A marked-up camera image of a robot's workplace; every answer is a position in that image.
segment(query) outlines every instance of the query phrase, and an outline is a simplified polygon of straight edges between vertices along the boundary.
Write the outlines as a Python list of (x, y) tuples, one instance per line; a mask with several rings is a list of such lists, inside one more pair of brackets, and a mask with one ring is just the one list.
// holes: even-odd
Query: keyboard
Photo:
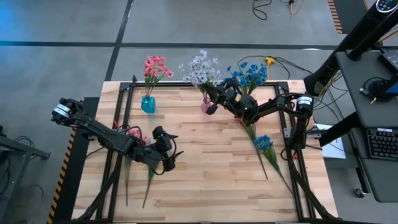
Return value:
[(398, 161), (398, 130), (368, 129), (369, 156)]

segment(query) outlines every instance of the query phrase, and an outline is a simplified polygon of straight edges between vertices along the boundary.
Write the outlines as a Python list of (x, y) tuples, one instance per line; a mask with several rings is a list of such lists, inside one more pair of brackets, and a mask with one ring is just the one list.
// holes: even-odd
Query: white flower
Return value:
[[(218, 59), (207, 59), (206, 50), (200, 50), (200, 54), (195, 56), (187, 65), (189, 72), (183, 76), (182, 80), (184, 82), (191, 82), (195, 87), (206, 82), (216, 84), (217, 78), (221, 75), (220, 70), (217, 69), (217, 66), (219, 66)], [(183, 72), (185, 71), (183, 64), (179, 65), (178, 68)]]
[(202, 55), (207, 55), (207, 51), (206, 50), (200, 50), (199, 53), (202, 54)]
[(209, 68), (210, 67), (210, 63), (209, 62), (202, 62), (201, 63), (201, 67), (203, 68)]
[(200, 62), (200, 57), (195, 56), (195, 58), (192, 60), (193, 64), (198, 64)]
[(183, 82), (190, 82), (191, 78), (188, 75), (184, 75), (184, 77), (182, 77), (182, 81)]
[(201, 54), (200, 59), (204, 60), (207, 58), (207, 51), (206, 50), (200, 50), (199, 53)]

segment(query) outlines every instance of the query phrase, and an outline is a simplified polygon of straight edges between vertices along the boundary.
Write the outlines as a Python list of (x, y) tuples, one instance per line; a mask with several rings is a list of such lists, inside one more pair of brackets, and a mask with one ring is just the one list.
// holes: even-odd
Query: gray floor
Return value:
[[(127, 0), (3, 0), (0, 2), (0, 40), (41, 42), (115, 42)], [(135, 0), (123, 42), (223, 43), (336, 45), (344, 35), (337, 34), (327, 0), (306, 0), (302, 11), (292, 17), (288, 7), (274, 0), (265, 7), (269, 19), (260, 21), (245, 0)], [(398, 36), (388, 44), (398, 44)], [(329, 50), (245, 50), (207, 49), (221, 66), (235, 65), (246, 55), (280, 56), (315, 71)], [(14, 138), (30, 137), (35, 145), (52, 152), (48, 161), (34, 160), (24, 177), (14, 212), (15, 222), (44, 223), (57, 183), (70, 129), (50, 122), (53, 107), (61, 97), (81, 99), (99, 96), (113, 48), (107, 47), (0, 47), (0, 124)], [(112, 81), (143, 79), (146, 55), (164, 55), (177, 70), (199, 49), (122, 48)], [(253, 58), (250, 62), (260, 63)], [(287, 67), (290, 79), (307, 74)], [(280, 65), (271, 66), (271, 79), (286, 79)], [(343, 79), (336, 82), (345, 88)], [(331, 89), (335, 97), (342, 91)], [(325, 103), (331, 102), (329, 96)], [(343, 116), (354, 108), (348, 93), (338, 100)], [(323, 108), (315, 112), (319, 123), (335, 124), (340, 117)], [(359, 186), (354, 170), (329, 169), (329, 178), (341, 218), (347, 220), (398, 223), (398, 203), (377, 203), (372, 195), (353, 196)], [(40, 191), (34, 184), (44, 189)]]

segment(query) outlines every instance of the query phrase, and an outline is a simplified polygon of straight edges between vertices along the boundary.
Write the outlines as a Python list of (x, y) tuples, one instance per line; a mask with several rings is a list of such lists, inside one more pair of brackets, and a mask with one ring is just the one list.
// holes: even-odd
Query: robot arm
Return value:
[(52, 111), (52, 121), (64, 126), (75, 125), (87, 130), (97, 137), (99, 143), (108, 150), (117, 151), (125, 157), (136, 162), (142, 162), (151, 169), (156, 169), (159, 161), (163, 162), (164, 171), (170, 171), (175, 167), (175, 158), (182, 152), (174, 153), (169, 157), (167, 151), (172, 149), (171, 141), (178, 136), (167, 134), (161, 126), (156, 127), (153, 132), (155, 143), (148, 146), (142, 139), (126, 135), (125, 131), (115, 131), (97, 120), (88, 116), (83, 111), (80, 102), (73, 99), (61, 98), (60, 103)]
[[(306, 141), (306, 127), (313, 111), (313, 97), (308, 94), (287, 93), (270, 99), (267, 103), (258, 105), (251, 96), (243, 94), (236, 80), (225, 81), (223, 86), (213, 86), (206, 89), (213, 105), (206, 113), (215, 113), (218, 105), (232, 112), (235, 117), (242, 118), (245, 125), (254, 124), (261, 117), (276, 111), (283, 111), (296, 117), (295, 129), (290, 138), (291, 148), (304, 148)], [(292, 100), (297, 100), (296, 110), (293, 110)]]

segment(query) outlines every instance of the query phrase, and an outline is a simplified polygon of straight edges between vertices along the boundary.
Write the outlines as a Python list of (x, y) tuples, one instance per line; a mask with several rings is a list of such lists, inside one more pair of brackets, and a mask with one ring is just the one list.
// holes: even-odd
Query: wooden table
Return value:
[[(305, 91), (302, 80), (287, 82), (290, 92)], [(96, 119), (109, 127), (113, 122), (118, 89), (119, 82), (105, 82), (99, 100)], [(219, 107), (214, 115), (203, 114), (200, 110), (203, 97), (194, 87), (157, 87), (152, 92), (157, 111), (148, 115), (141, 110), (144, 93), (144, 88), (134, 89), (129, 125), (140, 126), (143, 134), (148, 136), (152, 136), (156, 126), (163, 126), (168, 133), (179, 136), (177, 151), (184, 153), (177, 158), (177, 166), (172, 172), (154, 177), (145, 208), (142, 203), (147, 186), (147, 166), (133, 162), (126, 206), (122, 165), (114, 222), (297, 221), (293, 195), (263, 157), (269, 178), (266, 180), (252, 143), (230, 112)], [(275, 92), (273, 87), (265, 86), (256, 89), (252, 95), (260, 104), (274, 98)], [(120, 123), (124, 116), (123, 107)], [(256, 126), (257, 136), (268, 134), (274, 141), (278, 163), (290, 185), (288, 165), (279, 156), (284, 148), (279, 114), (261, 118)], [(314, 139), (308, 139), (307, 144), (319, 147)], [(88, 152), (99, 147), (97, 142), (92, 142)], [(326, 209), (337, 216), (322, 152), (306, 148), (303, 154), (311, 189)], [(106, 150), (87, 158), (74, 218), (85, 211), (100, 191), (105, 159)], [(307, 214), (304, 194), (300, 193)], [(108, 212), (109, 198), (110, 191), (104, 215)]]

